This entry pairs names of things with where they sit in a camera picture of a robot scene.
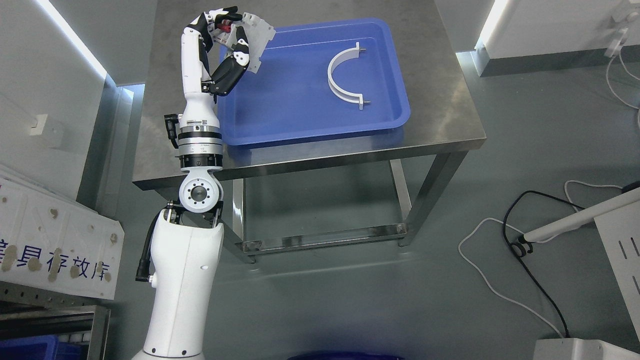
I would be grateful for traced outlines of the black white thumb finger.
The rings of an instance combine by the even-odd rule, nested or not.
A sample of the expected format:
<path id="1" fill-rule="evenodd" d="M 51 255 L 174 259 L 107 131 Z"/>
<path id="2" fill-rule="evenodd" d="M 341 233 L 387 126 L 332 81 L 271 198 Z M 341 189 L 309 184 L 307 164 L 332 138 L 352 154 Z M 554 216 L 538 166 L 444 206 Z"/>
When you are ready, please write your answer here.
<path id="1" fill-rule="evenodd" d="M 205 82 L 205 92 L 215 96 L 228 96 L 249 68 L 250 47 L 244 27 L 236 26 L 236 43 L 228 55 Z"/>

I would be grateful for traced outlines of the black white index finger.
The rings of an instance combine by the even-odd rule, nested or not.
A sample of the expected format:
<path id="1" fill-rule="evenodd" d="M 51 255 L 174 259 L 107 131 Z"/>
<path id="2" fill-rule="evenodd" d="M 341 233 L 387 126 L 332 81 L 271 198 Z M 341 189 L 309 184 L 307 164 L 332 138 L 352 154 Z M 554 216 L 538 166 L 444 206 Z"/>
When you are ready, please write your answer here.
<path id="1" fill-rule="evenodd" d="M 217 14 L 214 17 L 214 24 L 222 24 L 223 22 L 240 22 L 243 19 L 242 14 Z"/>

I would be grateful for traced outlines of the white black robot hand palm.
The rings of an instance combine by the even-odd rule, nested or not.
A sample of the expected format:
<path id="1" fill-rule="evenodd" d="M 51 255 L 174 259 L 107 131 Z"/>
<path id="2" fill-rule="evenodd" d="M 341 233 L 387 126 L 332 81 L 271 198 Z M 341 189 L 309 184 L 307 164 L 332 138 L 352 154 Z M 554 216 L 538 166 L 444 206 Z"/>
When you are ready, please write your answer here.
<path id="1" fill-rule="evenodd" d="M 210 62 L 201 34 L 185 27 L 181 36 L 182 89 L 185 95 L 203 92 L 203 83 L 212 84 Z"/>

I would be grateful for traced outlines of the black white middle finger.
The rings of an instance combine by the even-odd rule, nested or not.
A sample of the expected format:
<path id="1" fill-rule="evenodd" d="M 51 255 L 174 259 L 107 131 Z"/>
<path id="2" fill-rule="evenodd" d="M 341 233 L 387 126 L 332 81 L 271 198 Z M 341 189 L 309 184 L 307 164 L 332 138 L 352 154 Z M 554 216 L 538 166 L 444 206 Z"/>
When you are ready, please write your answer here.
<path id="1" fill-rule="evenodd" d="M 228 7 L 221 7 L 219 9 L 214 9 L 210 11 L 204 11 L 203 13 L 210 13 L 211 16 L 213 16 L 212 23 L 214 23 L 214 17 L 217 14 L 239 14 L 238 11 L 239 9 L 237 6 L 228 6 Z"/>

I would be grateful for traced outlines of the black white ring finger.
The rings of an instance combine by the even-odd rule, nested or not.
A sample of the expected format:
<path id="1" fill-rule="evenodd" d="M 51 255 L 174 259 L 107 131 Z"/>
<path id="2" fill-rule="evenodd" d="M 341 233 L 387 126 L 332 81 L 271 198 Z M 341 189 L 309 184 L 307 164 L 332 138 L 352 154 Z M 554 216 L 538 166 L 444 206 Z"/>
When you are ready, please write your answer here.
<path id="1" fill-rule="evenodd" d="M 200 35 L 210 35 L 210 25 L 213 16 L 210 13 L 200 13 L 189 25 L 188 28 Z"/>

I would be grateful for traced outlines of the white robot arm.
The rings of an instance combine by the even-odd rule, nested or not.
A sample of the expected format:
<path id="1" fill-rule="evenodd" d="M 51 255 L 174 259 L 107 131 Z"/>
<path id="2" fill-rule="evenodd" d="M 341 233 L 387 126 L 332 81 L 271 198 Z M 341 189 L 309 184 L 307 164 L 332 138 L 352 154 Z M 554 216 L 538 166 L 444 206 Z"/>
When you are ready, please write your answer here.
<path id="1" fill-rule="evenodd" d="M 213 173 L 223 168 L 219 96 L 236 86 L 250 64 L 243 15 L 229 6 L 204 11 L 183 29 L 182 87 L 186 107 L 166 114 L 167 137 L 186 178 L 179 199 L 155 215 L 135 280 L 155 289 L 150 325 L 135 360 L 203 360 L 207 312 L 224 241 L 224 191 Z"/>

